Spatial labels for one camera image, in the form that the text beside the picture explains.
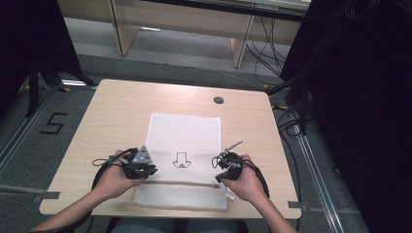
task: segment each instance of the person's left hand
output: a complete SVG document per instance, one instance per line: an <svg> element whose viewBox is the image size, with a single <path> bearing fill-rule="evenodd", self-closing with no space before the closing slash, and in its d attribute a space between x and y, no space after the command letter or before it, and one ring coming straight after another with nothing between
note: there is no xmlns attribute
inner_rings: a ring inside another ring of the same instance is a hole
<svg viewBox="0 0 412 233"><path fill-rule="evenodd" d="M126 153L123 157L129 156L130 153ZM114 164L121 165L120 161L115 160ZM145 181L144 178L132 180L126 177L122 168L117 165L108 167L106 171L100 177L99 182L93 191L103 195L105 199L116 198L124 194L129 188L140 185Z"/></svg>

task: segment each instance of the forearm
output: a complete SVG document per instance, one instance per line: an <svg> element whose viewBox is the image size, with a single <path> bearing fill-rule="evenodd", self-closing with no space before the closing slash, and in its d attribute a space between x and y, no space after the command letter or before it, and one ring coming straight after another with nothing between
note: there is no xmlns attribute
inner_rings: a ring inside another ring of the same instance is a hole
<svg viewBox="0 0 412 233"><path fill-rule="evenodd" d="M56 229L73 224L84 217L87 213L92 211L96 206L104 202L106 199L107 198L101 195L99 192L92 191L82 199L60 211L56 215L51 216L49 219L37 225L30 231Z"/></svg>
<svg viewBox="0 0 412 233"><path fill-rule="evenodd" d="M285 220L272 201L266 196L257 198L256 201L252 202L252 205L254 205L258 212L263 216L263 219L269 226L270 232L296 232Z"/></svg>

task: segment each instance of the hand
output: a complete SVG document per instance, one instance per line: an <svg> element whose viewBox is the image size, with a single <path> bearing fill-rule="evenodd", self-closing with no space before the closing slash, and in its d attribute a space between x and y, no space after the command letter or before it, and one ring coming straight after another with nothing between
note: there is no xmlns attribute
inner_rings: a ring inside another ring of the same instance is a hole
<svg viewBox="0 0 412 233"><path fill-rule="evenodd" d="M247 154L240 155L240 158L242 158L242 160L252 161L251 157ZM252 203L254 200L261 198L262 196L266 197L263 186L261 185L255 171L246 165L243 165L242 173L237 181L222 179L222 183L229 187L240 199L244 201Z"/></svg>
<svg viewBox="0 0 412 233"><path fill-rule="evenodd" d="M129 155L130 153L128 152L123 157L127 157ZM118 160L115 160L113 163L121 165ZM137 180L127 178L122 168L118 165L112 165L106 169L100 177L96 187L93 189L93 192L98 192L103 195L104 199L116 198L124 194L129 188L140 185L145 181L144 178Z"/></svg>

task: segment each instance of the gray carpet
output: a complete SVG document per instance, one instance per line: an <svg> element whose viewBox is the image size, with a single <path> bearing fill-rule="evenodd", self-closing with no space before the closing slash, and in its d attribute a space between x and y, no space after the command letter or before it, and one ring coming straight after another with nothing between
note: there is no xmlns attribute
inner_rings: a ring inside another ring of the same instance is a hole
<svg viewBox="0 0 412 233"><path fill-rule="evenodd" d="M144 81L153 83L177 83L189 85L202 85L224 88L248 89L262 91L262 83L254 74L226 73L241 80L235 80L217 72L201 71L191 68L177 68L167 65L157 65L148 62L119 61L113 58L93 57L79 55L82 67L87 75L96 81L104 78L122 79L131 81ZM63 79L73 79L63 74ZM279 83L270 77L261 77L266 82ZM73 135L86 111L94 90L73 88L69 92L56 92L42 111L37 123L0 176L0 184L21 187L46 189L52 181L53 175L66 152ZM270 98L273 104L284 104L284 90ZM17 97L16 102L9 111L3 114L1 120L2 135L0 146L4 147L13 135L25 115L27 90ZM53 113L64 113L67 116L56 116L55 122L63 123L58 134L42 134L42 131L55 131L55 125L47 125ZM278 119L283 111L274 111ZM308 127L317 131L315 121ZM290 164L292 178L295 186L300 182L301 202L308 208L299 221L299 232L330 232L325 214L322 209L316 188L313 185L308 167L295 137L285 134L292 147L299 177L292 154L286 142L284 148ZM325 145L322 133L308 130L308 139L322 175L330 192L332 200L340 212L340 217L346 232L367 232L367 229L357 212L356 205L342 179L333 173L333 159ZM43 219L39 211L39 203L33 202L33 195L11 194L2 192L0 199L0 232L24 232ZM102 232L108 223L107 217L97 216L92 224L91 232ZM268 232L261 219L248 219L250 232ZM86 225L80 232L86 232Z"/></svg>

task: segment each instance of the person's right hand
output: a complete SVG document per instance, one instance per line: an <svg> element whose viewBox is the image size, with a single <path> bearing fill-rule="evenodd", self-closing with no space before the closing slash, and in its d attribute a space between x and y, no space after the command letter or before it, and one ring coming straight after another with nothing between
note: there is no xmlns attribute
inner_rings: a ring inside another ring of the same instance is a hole
<svg viewBox="0 0 412 233"><path fill-rule="evenodd" d="M242 160L252 161L251 157L247 154L240 155L240 157ZM243 165L242 173L237 181L222 179L222 183L229 187L240 199L244 201L252 203L254 200L261 198L262 196L266 197L263 186L261 185L255 171L246 165Z"/></svg>

